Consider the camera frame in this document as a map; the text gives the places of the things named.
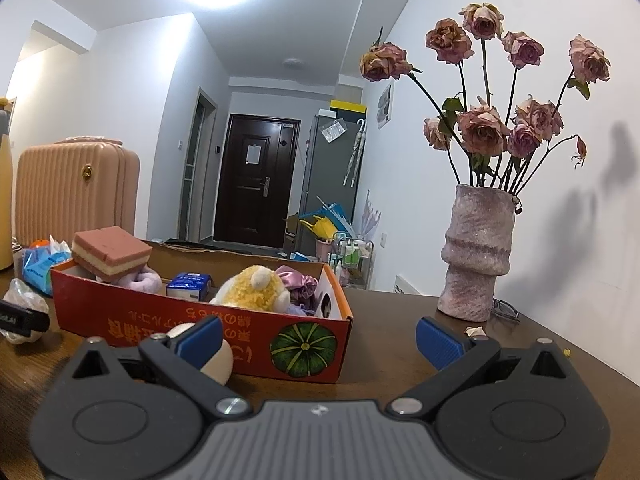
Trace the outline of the lilac fluffy scrunchie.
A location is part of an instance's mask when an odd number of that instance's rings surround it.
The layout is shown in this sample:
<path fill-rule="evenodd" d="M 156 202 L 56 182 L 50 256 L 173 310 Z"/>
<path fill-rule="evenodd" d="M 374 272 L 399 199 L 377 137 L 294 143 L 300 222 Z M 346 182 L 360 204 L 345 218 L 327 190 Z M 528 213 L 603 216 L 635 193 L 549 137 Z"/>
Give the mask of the lilac fluffy scrunchie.
<path fill-rule="evenodd" d="M 157 294 L 163 287 L 160 276 L 149 266 L 144 266 L 137 272 L 129 273 L 118 281 L 115 285 L 134 290 L 135 292 L 145 292 L 146 294 Z"/>

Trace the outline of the blue tissue pack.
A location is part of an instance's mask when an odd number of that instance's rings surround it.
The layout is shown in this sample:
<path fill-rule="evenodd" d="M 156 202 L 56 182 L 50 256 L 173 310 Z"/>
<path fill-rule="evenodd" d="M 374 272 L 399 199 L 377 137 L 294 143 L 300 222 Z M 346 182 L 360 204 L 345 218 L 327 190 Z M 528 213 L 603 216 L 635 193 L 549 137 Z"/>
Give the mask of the blue tissue pack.
<path fill-rule="evenodd" d="M 47 296 L 53 295 L 51 269 L 59 263 L 72 258 L 72 251 L 66 241 L 58 242 L 49 237 L 50 248 L 23 250 L 23 280 L 43 292 Z"/>

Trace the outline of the orange cardboard pumpkin box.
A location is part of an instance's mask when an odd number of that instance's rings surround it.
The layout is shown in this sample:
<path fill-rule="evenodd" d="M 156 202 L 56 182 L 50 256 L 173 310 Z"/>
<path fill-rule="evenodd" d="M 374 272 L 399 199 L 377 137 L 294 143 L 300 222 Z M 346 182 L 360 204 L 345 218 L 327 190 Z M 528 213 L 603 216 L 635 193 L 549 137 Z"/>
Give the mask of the orange cardboard pumpkin box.
<path fill-rule="evenodd" d="M 230 351 L 236 374 L 334 384 L 346 354 L 352 310 L 328 266 L 296 261 L 290 266 L 318 281 L 314 315 L 217 306 L 171 297 L 166 290 L 134 292 L 100 283 L 68 260 L 51 271 L 56 317 L 62 330 L 99 336 L 115 348 L 185 330 L 177 351 L 194 365 L 222 349 Z"/>

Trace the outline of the grey refrigerator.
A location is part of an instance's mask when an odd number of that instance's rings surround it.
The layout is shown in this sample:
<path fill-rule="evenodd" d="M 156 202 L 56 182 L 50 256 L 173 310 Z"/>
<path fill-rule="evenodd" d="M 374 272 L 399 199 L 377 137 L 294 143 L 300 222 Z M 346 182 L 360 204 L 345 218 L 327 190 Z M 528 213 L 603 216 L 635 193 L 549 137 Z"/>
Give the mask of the grey refrigerator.
<path fill-rule="evenodd" d="M 346 131 L 332 142 L 326 140 L 322 130 L 332 125 L 334 119 L 324 116 L 314 118 L 307 146 L 302 194 L 300 194 L 298 212 L 300 220 L 314 221 L 312 213 L 322 207 L 318 197 L 326 204 L 339 204 L 346 212 L 348 220 L 354 218 L 358 178 L 354 186 L 350 186 L 350 181 L 344 185 L 343 181 L 360 127 L 358 120 L 363 117 L 363 114 L 350 110 L 338 110 L 336 120 L 346 127 Z"/>

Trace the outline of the clear plastic bag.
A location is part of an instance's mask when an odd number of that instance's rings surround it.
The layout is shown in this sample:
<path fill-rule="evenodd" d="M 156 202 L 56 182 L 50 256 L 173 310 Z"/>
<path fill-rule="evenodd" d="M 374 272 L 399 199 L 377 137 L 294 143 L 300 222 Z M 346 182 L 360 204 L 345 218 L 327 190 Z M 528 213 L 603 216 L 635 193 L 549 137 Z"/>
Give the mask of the clear plastic bag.
<path fill-rule="evenodd" d="M 10 281 L 9 289 L 1 300 L 10 302 L 11 304 L 17 304 L 23 308 L 46 312 L 50 316 L 49 306 L 47 305 L 46 300 L 36 294 L 27 284 L 18 278 L 14 278 Z M 23 337 L 1 330 L 1 335 L 6 338 L 10 344 L 14 344 L 14 346 L 17 346 L 18 344 L 26 344 L 26 342 L 35 342 L 43 334 L 45 333 L 33 333 L 30 337 Z"/>

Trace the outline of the pink bucket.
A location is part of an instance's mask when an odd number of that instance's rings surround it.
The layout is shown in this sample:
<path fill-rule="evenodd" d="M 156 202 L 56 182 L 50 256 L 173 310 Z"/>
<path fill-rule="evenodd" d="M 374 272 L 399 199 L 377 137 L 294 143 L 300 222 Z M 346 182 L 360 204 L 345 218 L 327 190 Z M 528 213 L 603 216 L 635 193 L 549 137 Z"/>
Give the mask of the pink bucket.
<path fill-rule="evenodd" d="M 334 244 L 332 240 L 316 239 L 316 256 L 321 262 L 329 263 L 333 252 Z"/>

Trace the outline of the pink ribbed suitcase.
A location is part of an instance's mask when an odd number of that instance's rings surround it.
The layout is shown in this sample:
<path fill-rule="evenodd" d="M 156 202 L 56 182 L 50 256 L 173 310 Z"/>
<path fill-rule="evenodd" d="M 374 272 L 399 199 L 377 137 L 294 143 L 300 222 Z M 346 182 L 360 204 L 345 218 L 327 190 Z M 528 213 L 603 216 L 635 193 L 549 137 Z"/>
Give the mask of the pink ribbed suitcase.
<path fill-rule="evenodd" d="M 69 243 L 109 226 L 134 232 L 139 174 L 139 156 L 119 140 L 75 136 L 28 148 L 16 170 L 17 241 Z"/>

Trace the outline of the fallen rose petal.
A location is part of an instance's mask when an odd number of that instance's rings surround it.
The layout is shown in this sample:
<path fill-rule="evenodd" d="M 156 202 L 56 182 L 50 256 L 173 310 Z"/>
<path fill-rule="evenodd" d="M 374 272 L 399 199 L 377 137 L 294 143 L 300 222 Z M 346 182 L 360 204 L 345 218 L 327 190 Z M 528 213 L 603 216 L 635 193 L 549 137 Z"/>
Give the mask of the fallen rose petal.
<path fill-rule="evenodd" d="M 480 336 L 485 337 L 486 333 L 482 326 L 478 326 L 478 327 L 468 327 L 465 330 L 465 335 L 470 338 L 480 337 Z"/>

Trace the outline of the orange fruit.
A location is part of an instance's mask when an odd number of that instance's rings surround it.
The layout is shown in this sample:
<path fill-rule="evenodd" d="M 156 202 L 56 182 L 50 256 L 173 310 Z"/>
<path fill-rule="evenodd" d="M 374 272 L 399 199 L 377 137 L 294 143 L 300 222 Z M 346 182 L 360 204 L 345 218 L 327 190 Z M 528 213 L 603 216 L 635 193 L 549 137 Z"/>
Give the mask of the orange fruit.
<path fill-rule="evenodd" d="M 38 249 L 43 247 L 50 248 L 50 242 L 48 240 L 35 240 L 29 245 L 29 249 Z"/>

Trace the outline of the yellow plush toy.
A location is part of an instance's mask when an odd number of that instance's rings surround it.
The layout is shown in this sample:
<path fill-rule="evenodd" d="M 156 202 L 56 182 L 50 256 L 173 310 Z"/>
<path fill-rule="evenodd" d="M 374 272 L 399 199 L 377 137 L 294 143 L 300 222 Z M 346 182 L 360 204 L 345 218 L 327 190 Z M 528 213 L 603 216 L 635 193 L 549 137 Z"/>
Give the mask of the yellow plush toy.
<path fill-rule="evenodd" d="M 214 306 L 285 313 L 291 296 L 282 278 L 265 266 L 249 266 L 222 284 L 209 301 Z"/>

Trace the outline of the blue white small packet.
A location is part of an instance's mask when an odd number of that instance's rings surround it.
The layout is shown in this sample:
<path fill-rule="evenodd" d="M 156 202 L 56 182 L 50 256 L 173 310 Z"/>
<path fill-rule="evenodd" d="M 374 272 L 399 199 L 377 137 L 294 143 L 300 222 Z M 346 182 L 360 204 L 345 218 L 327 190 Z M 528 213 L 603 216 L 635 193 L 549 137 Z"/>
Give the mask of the blue white small packet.
<path fill-rule="evenodd" d="M 204 302 L 213 287 L 213 280 L 208 274 L 182 272 L 166 284 L 166 296 Z"/>

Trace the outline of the white wall heater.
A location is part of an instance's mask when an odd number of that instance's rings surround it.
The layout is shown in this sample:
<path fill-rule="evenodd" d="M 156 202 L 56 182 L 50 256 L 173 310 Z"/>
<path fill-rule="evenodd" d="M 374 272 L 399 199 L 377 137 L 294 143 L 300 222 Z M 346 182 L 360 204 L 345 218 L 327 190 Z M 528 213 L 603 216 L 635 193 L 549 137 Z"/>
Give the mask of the white wall heater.
<path fill-rule="evenodd" d="M 395 276 L 394 292 L 396 292 L 396 294 L 422 296 L 422 292 L 420 292 L 419 289 L 415 288 L 413 284 L 411 284 L 401 275 Z"/>

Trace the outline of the white round foam sponge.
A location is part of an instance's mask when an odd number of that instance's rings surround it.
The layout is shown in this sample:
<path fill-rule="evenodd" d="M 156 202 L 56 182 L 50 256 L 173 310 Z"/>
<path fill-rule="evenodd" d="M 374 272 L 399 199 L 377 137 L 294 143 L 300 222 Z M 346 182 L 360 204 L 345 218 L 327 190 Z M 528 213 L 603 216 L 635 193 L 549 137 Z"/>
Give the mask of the white round foam sponge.
<path fill-rule="evenodd" d="M 218 318 L 179 324 L 167 335 L 177 356 L 221 385 L 228 382 L 232 374 L 233 354 L 230 344 L 222 336 L 222 324 Z"/>

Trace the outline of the yellow black box on fridge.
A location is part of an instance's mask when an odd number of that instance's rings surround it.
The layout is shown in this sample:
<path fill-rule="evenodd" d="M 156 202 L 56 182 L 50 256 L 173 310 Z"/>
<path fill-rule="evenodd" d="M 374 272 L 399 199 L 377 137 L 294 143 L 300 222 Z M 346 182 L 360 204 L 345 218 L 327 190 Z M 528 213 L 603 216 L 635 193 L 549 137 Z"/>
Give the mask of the yellow black box on fridge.
<path fill-rule="evenodd" d="M 331 100 L 330 109 L 344 110 L 344 112 L 351 112 L 356 114 L 367 114 L 367 107 L 365 105 L 341 100 Z"/>

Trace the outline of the pink textured ceramic vase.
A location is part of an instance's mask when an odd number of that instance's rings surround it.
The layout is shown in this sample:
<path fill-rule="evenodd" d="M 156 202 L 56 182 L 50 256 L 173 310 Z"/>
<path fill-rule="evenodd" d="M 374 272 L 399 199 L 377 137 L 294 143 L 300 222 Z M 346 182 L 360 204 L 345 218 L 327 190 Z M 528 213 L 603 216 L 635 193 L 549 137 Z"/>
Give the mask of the pink textured ceramic vase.
<path fill-rule="evenodd" d="M 456 187 L 442 248 L 447 272 L 440 312 L 472 323 L 490 318 L 496 279 L 510 271 L 517 204 L 498 188 Z"/>

